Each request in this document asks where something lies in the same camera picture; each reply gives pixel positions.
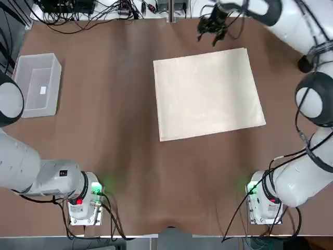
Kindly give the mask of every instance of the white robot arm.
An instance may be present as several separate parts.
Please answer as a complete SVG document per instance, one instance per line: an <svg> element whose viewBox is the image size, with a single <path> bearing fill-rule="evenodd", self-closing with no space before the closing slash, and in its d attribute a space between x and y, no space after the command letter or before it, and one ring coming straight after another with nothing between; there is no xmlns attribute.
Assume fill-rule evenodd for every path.
<svg viewBox="0 0 333 250"><path fill-rule="evenodd" d="M23 95L0 72L0 127L16 122L23 113ZM56 196L68 201L71 223L100 224L102 187L96 176L70 160L41 160L37 151L8 136L0 128L0 187L23 197Z"/></svg>
<svg viewBox="0 0 333 250"><path fill-rule="evenodd" d="M309 73L298 85L295 100L300 112L308 120L320 126L312 136L308 147L312 148L330 136L333 127L333 51L330 44L330 39L333 38L331 18L333 2L219 0L215 7L226 13L231 11L241 13L245 9L247 16L263 23L267 29L295 50L303 55L315 54L312 55L312 59L315 58L317 61L308 62L304 56L299 62L299 67L302 67L303 63L308 64L308 68L310 66L309 69L301 69L303 72L310 71L312 66L316 70ZM269 176L264 178L263 184L258 185L248 199L251 223L273 224L276 217L278 221L278 216L282 213L281 210L279 215L276 215L279 202L290 207L300 206L333 181L332 137L313 150L316 156L307 151L310 154L276 169L271 176L274 187ZM247 191L251 190L263 176L265 176L264 171L256 172L247 186Z"/></svg>

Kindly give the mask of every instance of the brown tablecloth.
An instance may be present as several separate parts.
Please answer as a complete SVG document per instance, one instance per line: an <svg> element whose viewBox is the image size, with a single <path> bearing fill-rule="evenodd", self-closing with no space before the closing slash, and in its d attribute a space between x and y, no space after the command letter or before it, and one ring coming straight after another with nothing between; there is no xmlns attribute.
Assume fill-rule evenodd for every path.
<svg viewBox="0 0 333 250"><path fill-rule="evenodd" d="M227 36L215 48L211 35L196 41L197 23L114 21L75 35L35 23L26 33L21 55L55 53L62 65L58 110L51 117L22 118L5 131L44 159L73 159L94 172L113 194L126 235L158 233L168 226L221 235L254 171L302 147L293 125L294 90L303 77L296 67L300 55L253 20L246 20L240 39ZM152 61L239 47L248 49L267 125L159 142ZM300 126L314 131L303 118ZM331 190L301 206L301 234L333 235ZM6 189L0 189L0 197L1 236L65 235L57 206L30 203ZM245 222L245 206L241 211ZM265 230L252 226L248 233ZM293 233L289 216L274 232ZM86 233L108 235L108 215L101 227ZM240 215L229 234L245 234Z"/></svg>

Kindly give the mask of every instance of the transparent plastic container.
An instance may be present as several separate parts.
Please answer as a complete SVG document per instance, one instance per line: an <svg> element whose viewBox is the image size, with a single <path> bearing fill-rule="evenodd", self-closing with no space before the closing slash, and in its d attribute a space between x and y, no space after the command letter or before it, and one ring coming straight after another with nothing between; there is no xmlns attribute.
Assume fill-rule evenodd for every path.
<svg viewBox="0 0 333 250"><path fill-rule="evenodd" d="M19 57L14 81L24 98L22 117L55 115L60 75L61 65L53 53Z"/></svg>

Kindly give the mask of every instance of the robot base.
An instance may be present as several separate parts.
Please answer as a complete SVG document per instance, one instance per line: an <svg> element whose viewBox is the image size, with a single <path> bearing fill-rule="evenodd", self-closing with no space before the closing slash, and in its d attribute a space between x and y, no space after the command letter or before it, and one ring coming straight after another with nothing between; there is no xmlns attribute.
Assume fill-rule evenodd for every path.
<svg viewBox="0 0 333 250"><path fill-rule="evenodd" d="M103 213L101 204L103 202L103 197L97 195L97 193L103 192L103 188L93 173L86 172L86 175L88 177L88 191L82 200L82 204L72 205L68 203L68 211L72 226L101 225Z"/></svg>
<svg viewBox="0 0 333 250"><path fill-rule="evenodd" d="M253 175L250 183L245 187L246 193L258 183L262 178L262 175L263 171L256 172ZM251 224L273 224L275 218L275 223L277 221L279 221L278 224L282 223L280 217L283 204L281 204L281 209L276 217L280 204L275 204L266 198L261 184L259 184L248 196L246 203Z"/></svg>

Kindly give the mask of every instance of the white label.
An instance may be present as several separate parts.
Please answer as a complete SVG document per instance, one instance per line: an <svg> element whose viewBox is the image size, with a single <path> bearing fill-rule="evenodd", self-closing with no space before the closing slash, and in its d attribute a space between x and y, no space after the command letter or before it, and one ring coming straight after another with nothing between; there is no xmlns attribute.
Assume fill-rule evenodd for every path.
<svg viewBox="0 0 333 250"><path fill-rule="evenodd" d="M278 211L278 209L279 209L279 206L272 206L272 205L268 206L269 211Z"/></svg>
<svg viewBox="0 0 333 250"><path fill-rule="evenodd" d="M83 206L71 206L71 212L72 213L80 213L80 212L83 212Z"/></svg>
<svg viewBox="0 0 333 250"><path fill-rule="evenodd" d="M46 93L46 87L43 86L41 87L41 95L45 95L45 93Z"/></svg>

